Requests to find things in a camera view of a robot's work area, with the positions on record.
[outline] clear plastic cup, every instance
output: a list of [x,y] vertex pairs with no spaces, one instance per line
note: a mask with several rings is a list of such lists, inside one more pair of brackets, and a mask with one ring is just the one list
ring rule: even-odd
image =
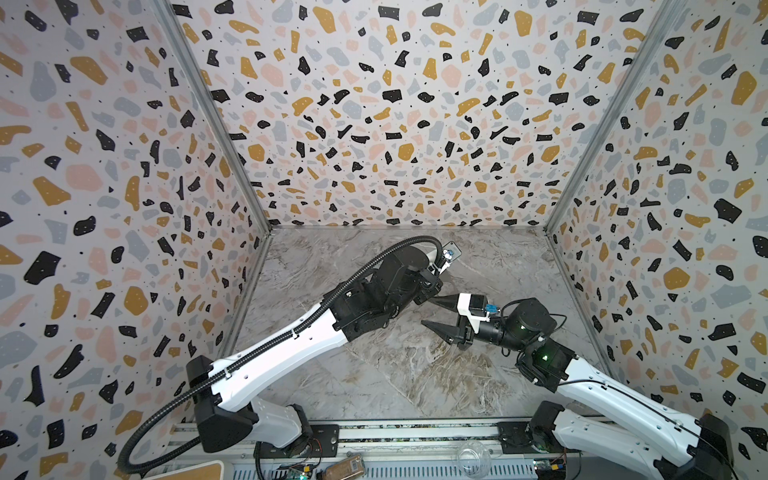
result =
[[467,440],[456,451],[456,466],[469,478],[484,478],[491,472],[491,452],[477,440]]

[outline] black bracket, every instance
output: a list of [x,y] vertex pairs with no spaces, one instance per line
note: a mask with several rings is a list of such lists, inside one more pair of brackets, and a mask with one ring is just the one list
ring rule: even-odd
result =
[[[311,425],[313,439],[310,440],[309,447],[312,451],[310,458],[335,457],[339,449],[339,426],[335,424]],[[306,457],[307,450],[304,449],[299,457]],[[261,444],[260,458],[292,458],[290,454],[283,449],[278,449],[271,443],[263,442]]]

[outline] pink spot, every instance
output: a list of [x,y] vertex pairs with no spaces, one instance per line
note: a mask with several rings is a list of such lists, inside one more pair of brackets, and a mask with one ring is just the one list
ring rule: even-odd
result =
[[56,360],[56,357],[61,355],[61,352],[64,352],[67,349],[66,345],[60,345],[51,350],[48,355],[45,356],[45,361],[50,363]]
[[130,267],[125,270],[125,273],[123,273],[124,282],[130,282],[131,280],[140,280],[140,279],[141,279],[141,272],[138,270],[134,270]]
[[28,117],[29,112],[25,107],[22,107],[19,104],[15,104],[10,100],[6,100],[3,97],[0,97],[0,109],[4,110],[5,113],[9,115],[13,115],[14,117]]
[[67,167],[67,185],[75,190],[98,191],[101,188],[101,178],[91,165],[76,164]]
[[123,124],[123,130],[130,131],[132,134],[136,133],[138,123],[135,120],[126,120]]
[[463,27],[464,26],[464,19],[462,18],[462,11],[458,9],[458,5],[455,5],[453,7],[453,23],[457,27]]
[[82,326],[78,326],[78,327],[75,327],[74,334],[80,340],[88,340],[88,339],[92,339],[94,335],[96,335],[96,331],[90,328],[84,328]]
[[35,295],[32,293],[29,295],[24,295],[22,298],[16,300],[10,307],[5,309],[5,312],[0,315],[0,325],[10,326],[13,324],[13,322],[16,321],[18,314],[24,311],[24,308],[29,304],[34,296]]
[[104,249],[93,247],[91,255],[88,256],[88,266],[101,275],[107,275],[107,256],[104,255]]
[[64,118],[64,112],[61,111],[61,107],[56,102],[48,105],[48,116],[50,118]]
[[352,27],[349,26],[349,17],[346,16],[346,11],[339,15],[339,23],[344,27],[344,31],[347,33],[349,33],[349,30],[352,29]]

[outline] metal grate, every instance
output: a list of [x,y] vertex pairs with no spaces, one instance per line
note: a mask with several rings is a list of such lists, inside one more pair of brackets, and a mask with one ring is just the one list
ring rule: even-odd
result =
[[[323,463],[320,468],[330,466]],[[263,465],[264,477],[280,480],[285,471],[269,470]],[[255,480],[256,469],[253,465],[235,465],[233,480]],[[428,462],[366,462],[366,475],[363,478],[424,478],[425,480],[458,480],[465,477],[450,461]],[[491,466],[488,480],[510,480],[518,478],[537,478],[533,461],[522,458],[497,459]]]

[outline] gray spot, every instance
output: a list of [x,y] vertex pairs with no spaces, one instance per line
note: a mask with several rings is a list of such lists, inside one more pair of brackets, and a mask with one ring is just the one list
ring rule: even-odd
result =
[[750,230],[768,232],[768,215],[760,218],[750,218],[746,221],[746,228],[749,228]]
[[126,97],[118,97],[118,99],[114,101],[113,106],[115,110],[123,111],[132,117],[135,117],[141,113],[141,107],[128,100]]
[[710,182],[710,192],[713,194],[721,194],[725,190],[728,190],[728,180],[718,178]]
[[143,262],[149,255],[149,247],[136,233],[136,230],[131,230],[125,234],[125,241],[128,242],[128,253],[133,255],[136,260]]
[[11,165],[17,164],[19,159],[16,157],[0,157],[0,172],[11,173]]
[[288,100],[285,99],[283,94],[281,94],[281,93],[279,93],[277,91],[273,91],[272,93],[270,93],[270,95],[272,95],[272,98],[274,98],[277,101],[277,103],[280,103],[280,104],[288,103]]
[[104,480],[105,478],[107,478],[107,467],[98,460],[91,463],[91,467],[88,469],[88,480]]
[[736,305],[737,303],[747,301],[750,298],[752,298],[752,293],[746,285],[731,286],[725,284],[716,292],[712,293],[712,300],[719,308],[727,308]]
[[48,227],[48,230],[51,232],[51,242],[58,243],[59,245],[67,243],[68,225],[66,223],[57,222],[56,220],[43,221],[45,222],[45,226]]
[[685,198],[685,180],[675,178],[667,185],[667,199],[673,205]]
[[[8,277],[13,281],[11,276],[0,275],[0,300],[5,298],[3,295],[3,277]],[[31,355],[37,345],[38,343],[24,332],[10,332],[0,336],[0,369],[21,362]]]
[[704,310],[707,309],[707,299],[706,298],[702,298],[700,300],[697,300],[697,301],[691,303],[690,308],[694,312],[703,312]]
[[438,141],[442,136],[442,121],[436,121],[434,125],[429,129],[429,140]]
[[507,57],[504,55],[504,52],[501,50],[498,50],[496,48],[493,49],[493,61],[496,63],[504,63],[504,60],[506,60]]
[[101,112],[100,114],[91,112],[91,116],[100,124],[106,125],[109,128],[114,127],[114,117],[112,115],[105,114],[104,112]]
[[677,381],[683,385],[699,385],[699,379],[683,370],[679,365],[672,365],[672,373],[677,377]]
[[725,129],[727,124],[719,118],[713,118],[710,122],[710,143],[719,147],[725,139]]
[[528,53],[525,50],[515,50],[512,52],[512,58],[518,64],[518,68],[526,69],[531,66],[531,60],[528,59]]
[[84,385],[98,385],[101,383],[101,374],[104,373],[104,369],[102,368],[92,368],[88,370],[85,375],[80,377],[79,379],[75,380],[74,382],[71,382],[69,385],[67,385],[68,389],[72,389],[76,386],[84,386]]
[[18,394],[22,391],[23,385],[24,379],[17,376],[13,379],[13,382],[11,382],[11,385],[8,387],[8,389],[5,390],[5,396],[11,399],[11,403],[16,401]]
[[120,204],[120,201],[115,197],[110,197],[109,195],[104,195],[100,199],[98,199],[98,202],[96,202],[97,207],[106,207],[106,208],[117,208]]
[[312,58],[314,61],[320,61],[323,58],[320,52],[314,48],[310,48],[309,45],[305,45],[304,50],[306,50],[306,53],[309,54],[310,58]]
[[181,166],[181,157],[179,151],[175,148],[166,148],[163,150],[163,163],[166,167],[179,168]]
[[472,23],[475,25],[487,25],[491,23],[496,15],[496,10],[498,10],[498,3],[492,4],[490,7],[475,15],[472,19]]
[[716,74],[730,60],[730,53],[719,57],[710,58],[699,64],[699,71],[705,75]]
[[379,57],[380,61],[384,61],[384,54],[382,53],[382,42],[379,41],[378,38],[371,35],[368,37],[368,49],[376,54],[377,57]]
[[40,435],[40,429],[43,426],[43,415],[35,415],[32,420],[27,424],[27,433],[33,439],[36,439]]
[[696,106],[696,111],[694,112],[694,125],[699,125],[704,123],[704,118],[706,117],[704,113],[704,109],[701,107],[701,104],[698,104]]
[[48,74],[48,67],[41,61],[36,61],[33,67],[29,93],[37,101],[47,101],[56,95],[56,84]]
[[567,54],[569,50],[571,49],[562,40],[560,40],[558,44],[555,45],[554,54],[560,58],[560,65],[565,63],[565,54]]
[[421,90],[421,87],[419,86],[419,83],[414,78],[413,82],[411,82],[411,86],[408,87],[408,95],[413,95],[419,90]]
[[712,351],[712,347],[707,345],[702,349],[710,357],[710,360],[715,361],[715,352]]
[[424,45],[425,47],[435,44],[435,41],[432,40],[427,34],[424,34],[421,37],[419,37],[419,40],[421,41],[422,45]]
[[293,18],[293,0],[285,0],[272,12],[272,19],[277,23],[288,23]]
[[88,279],[91,278],[91,274],[86,272],[77,272],[76,275],[78,277],[74,280],[70,280],[71,283],[76,283],[78,285],[85,285],[86,283],[88,283]]
[[755,161],[755,165],[762,165],[763,162],[765,162],[766,157],[768,157],[768,134],[763,135],[763,137],[757,141],[755,148],[757,149],[757,160]]
[[128,0],[128,13],[139,15],[141,13],[141,0]]
[[359,120],[360,116],[362,115],[362,107],[351,100],[345,101],[341,109],[345,114],[348,114],[355,120]]
[[346,67],[349,65],[349,59],[344,55],[344,52],[339,47],[331,47],[326,50],[326,53],[333,58],[333,61],[340,67]]
[[506,113],[507,117],[509,117],[509,119],[512,121],[520,120],[520,117],[523,116],[524,112],[525,108],[523,108],[523,106],[516,101],[510,103],[509,106],[504,110],[504,113]]
[[78,50],[82,50],[85,47],[83,38],[76,31],[72,30],[72,27],[67,27],[67,31],[64,33],[64,40]]
[[123,411],[125,410],[125,404],[118,403],[117,405],[113,405],[111,409],[109,409],[109,419],[114,420],[120,415],[123,415]]
[[277,141],[286,141],[286,125],[282,121],[276,121],[275,126],[272,127],[272,135],[274,135]]
[[15,194],[11,195],[11,200],[13,200],[19,205],[26,205],[32,199],[29,197],[29,195],[27,195],[27,192],[23,190],[19,190]]

